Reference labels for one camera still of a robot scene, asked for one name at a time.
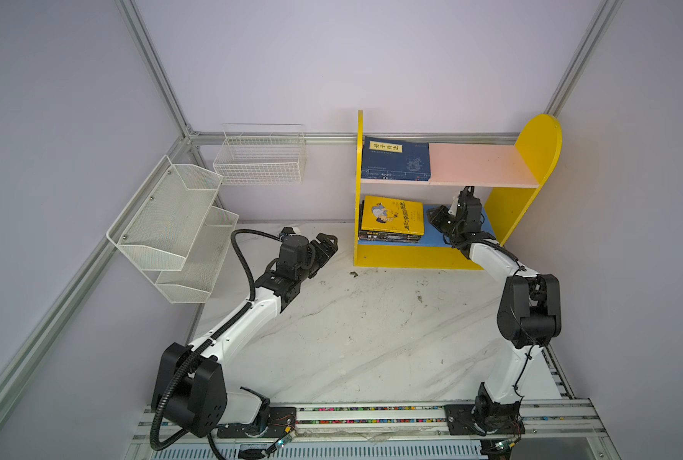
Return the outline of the navy book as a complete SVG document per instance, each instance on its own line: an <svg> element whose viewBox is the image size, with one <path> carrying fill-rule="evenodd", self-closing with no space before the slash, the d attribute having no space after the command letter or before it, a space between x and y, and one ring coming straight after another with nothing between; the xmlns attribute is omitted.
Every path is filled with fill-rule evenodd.
<svg viewBox="0 0 683 460"><path fill-rule="evenodd" d="M362 171L431 175L429 144L367 136L362 145Z"/></svg>
<svg viewBox="0 0 683 460"><path fill-rule="evenodd" d="M418 174L417 172L374 172L362 171L362 180L383 180L383 181L411 181L411 182L428 182L431 179L430 174Z"/></svg>

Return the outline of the black antler cover book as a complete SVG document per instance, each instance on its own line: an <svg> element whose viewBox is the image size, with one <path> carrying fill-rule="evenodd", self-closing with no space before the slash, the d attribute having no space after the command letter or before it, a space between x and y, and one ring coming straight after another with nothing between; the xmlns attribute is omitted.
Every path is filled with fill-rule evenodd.
<svg viewBox="0 0 683 460"><path fill-rule="evenodd" d="M411 235L405 233L394 233L394 232L379 232L379 231L366 231L360 230L359 238L389 238L389 239L422 239L422 235Z"/></svg>

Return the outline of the yellow cartoon cover book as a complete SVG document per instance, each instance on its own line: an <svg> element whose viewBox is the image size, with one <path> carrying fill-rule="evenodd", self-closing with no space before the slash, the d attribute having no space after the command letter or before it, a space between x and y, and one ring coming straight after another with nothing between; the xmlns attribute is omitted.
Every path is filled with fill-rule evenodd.
<svg viewBox="0 0 683 460"><path fill-rule="evenodd" d="M418 201L367 195L362 203L360 229L422 237L425 233L424 205Z"/></svg>

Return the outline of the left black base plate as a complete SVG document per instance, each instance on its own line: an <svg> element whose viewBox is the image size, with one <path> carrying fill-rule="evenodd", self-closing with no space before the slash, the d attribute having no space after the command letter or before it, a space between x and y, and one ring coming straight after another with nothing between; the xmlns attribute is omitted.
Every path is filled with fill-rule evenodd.
<svg viewBox="0 0 683 460"><path fill-rule="evenodd" d="M269 406L261 408L251 423L222 424L214 435L219 439L280 438L295 425L296 416L294 406Z"/></svg>

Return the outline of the white mesh two-tier rack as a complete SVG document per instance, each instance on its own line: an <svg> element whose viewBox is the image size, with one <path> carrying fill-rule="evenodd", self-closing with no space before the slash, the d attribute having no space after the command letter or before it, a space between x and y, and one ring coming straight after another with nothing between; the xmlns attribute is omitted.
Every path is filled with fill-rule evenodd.
<svg viewBox="0 0 683 460"><path fill-rule="evenodd" d="M164 156L106 233L172 304L214 291L239 216L218 205L223 177Z"/></svg>

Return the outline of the aluminium front rail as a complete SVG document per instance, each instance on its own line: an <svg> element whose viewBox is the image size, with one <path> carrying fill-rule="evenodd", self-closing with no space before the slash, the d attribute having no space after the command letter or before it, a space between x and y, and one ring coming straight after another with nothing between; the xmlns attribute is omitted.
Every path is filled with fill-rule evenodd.
<svg viewBox="0 0 683 460"><path fill-rule="evenodd" d="M463 432L463 410L448 410L449 402L335 402L295 404L276 402L270 406L267 430L249 436L243 427L223 423L218 441L228 443L270 442L292 427L298 441L369 441L383 443L437 438L495 440L506 437L607 438L608 432L588 400L525 401L519 409L521 427L513 423L497 433Z"/></svg>

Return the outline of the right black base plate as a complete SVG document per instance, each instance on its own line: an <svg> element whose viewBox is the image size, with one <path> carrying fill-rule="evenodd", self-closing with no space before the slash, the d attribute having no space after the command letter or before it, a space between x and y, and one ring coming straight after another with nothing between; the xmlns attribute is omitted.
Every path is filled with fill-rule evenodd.
<svg viewBox="0 0 683 460"><path fill-rule="evenodd" d="M447 404L445 419L450 435L501 436L522 435L525 431L515 404Z"/></svg>

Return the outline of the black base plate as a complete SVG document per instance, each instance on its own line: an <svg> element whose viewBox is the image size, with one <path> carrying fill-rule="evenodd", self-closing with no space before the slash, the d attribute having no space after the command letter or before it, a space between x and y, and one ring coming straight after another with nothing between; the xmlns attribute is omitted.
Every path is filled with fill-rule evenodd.
<svg viewBox="0 0 683 460"><path fill-rule="evenodd" d="M222 424L214 435L219 439L280 438L295 425L296 416L294 406L269 406L261 408L251 423Z"/></svg>
<svg viewBox="0 0 683 460"><path fill-rule="evenodd" d="M445 419L450 435L501 436L522 435L525 431L515 404L447 404Z"/></svg>

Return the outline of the yellow pink blue bookshelf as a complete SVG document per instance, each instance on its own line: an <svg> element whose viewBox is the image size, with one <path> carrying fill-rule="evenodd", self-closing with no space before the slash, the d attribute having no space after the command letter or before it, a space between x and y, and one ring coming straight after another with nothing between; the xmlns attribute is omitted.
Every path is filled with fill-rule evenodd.
<svg viewBox="0 0 683 460"><path fill-rule="evenodd" d="M355 222L362 222L371 195L418 201L434 208L456 203L460 191L471 187L481 201L484 231L503 245L550 178L562 147L561 124L550 114L529 121L512 145L432 143L427 181L356 175ZM353 261L359 268L478 268L432 228L427 228L420 243L365 242L355 236Z"/></svg>

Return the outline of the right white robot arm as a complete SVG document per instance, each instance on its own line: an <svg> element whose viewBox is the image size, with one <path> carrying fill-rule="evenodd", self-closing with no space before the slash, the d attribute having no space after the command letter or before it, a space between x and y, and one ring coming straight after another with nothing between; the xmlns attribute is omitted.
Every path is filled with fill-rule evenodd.
<svg viewBox="0 0 683 460"><path fill-rule="evenodd" d="M524 380L533 360L561 333L558 278L525 266L483 229L484 208L475 189L463 189L452 206L427 211L445 243L502 284L496 325L506 344L502 358L479 385L473 404L447 406L453 432L479 436L520 433Z"/></svg>

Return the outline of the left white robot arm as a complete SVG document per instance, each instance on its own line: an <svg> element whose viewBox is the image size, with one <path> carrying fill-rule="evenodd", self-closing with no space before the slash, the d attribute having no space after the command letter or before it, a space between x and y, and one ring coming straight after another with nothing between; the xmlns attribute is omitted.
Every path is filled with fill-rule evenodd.
<svg viewBox="0 0 683 460"><path fill-rule="evenodd" d="M163 352L151 402L153 450L165 450L188 434L209 437L230 425L248 427L252 435L267 430L269 398L247 387L228 390L224 367L287 309L302 284L315 278L339 250L333 235L320 233L310 240L286 227L272 238L280 244L278 256L255 277L237 242L242 233L233 231L230 243L249 282L249 295L208 333Z"/></svg>

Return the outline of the black wolf cover book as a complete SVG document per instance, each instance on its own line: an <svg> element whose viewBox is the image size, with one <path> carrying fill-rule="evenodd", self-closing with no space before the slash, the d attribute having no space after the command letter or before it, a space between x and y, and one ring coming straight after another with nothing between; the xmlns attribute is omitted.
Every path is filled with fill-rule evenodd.
<svg viewBox="0 0 683 460"><path fill-rule="evenodd" d="M359 242L365 245L419 245L421 239L360 238Z"/></svg>

